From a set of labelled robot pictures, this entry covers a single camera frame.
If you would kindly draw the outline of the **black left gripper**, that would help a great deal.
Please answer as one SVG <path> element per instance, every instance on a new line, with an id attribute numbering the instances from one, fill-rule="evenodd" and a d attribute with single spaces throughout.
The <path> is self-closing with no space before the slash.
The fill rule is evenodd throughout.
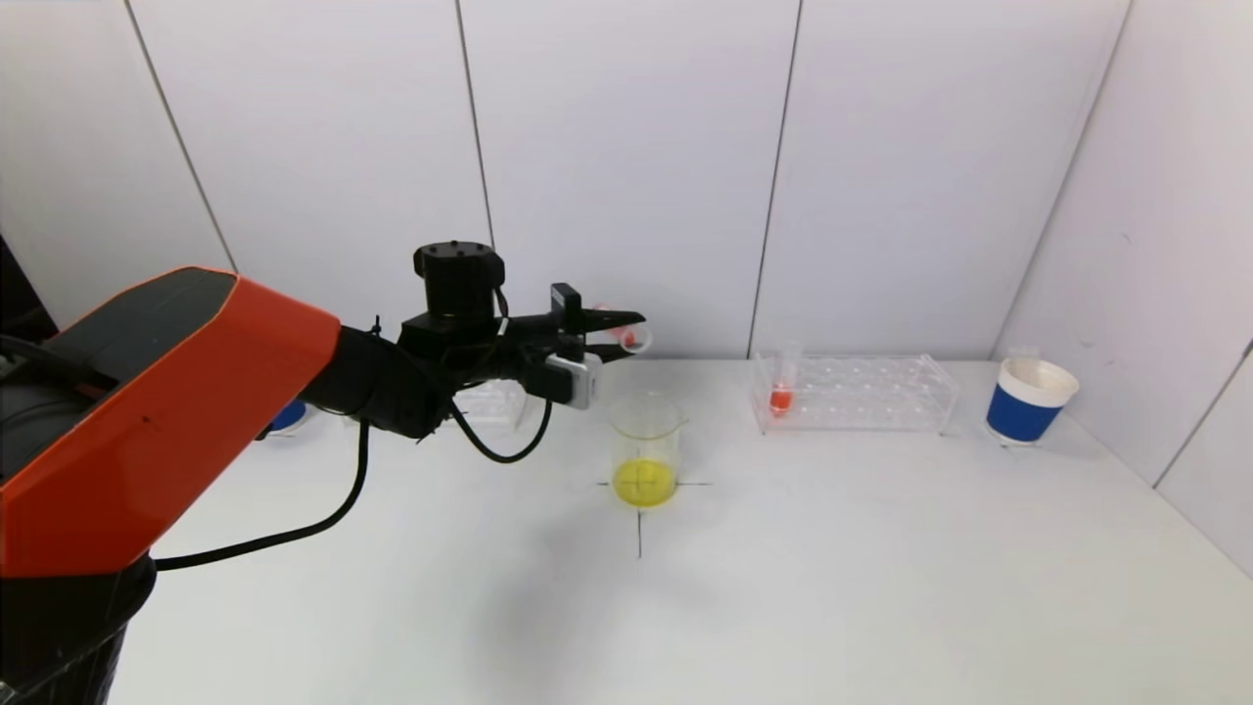
<path id="1" fill-rule="evenodd" d="M 585 343 L 581 333 L 608 333 L 644 324 L 637 311 L 584 308 L 573 286 L 554 284 L 550 309 L 541 316 L 501 316 L 500 376 L 516 381 L 525 393 L 554 404 L 581 404 L 583 361 L 593 356 L 601 364 L 632 358 L 621 344 Z"/>

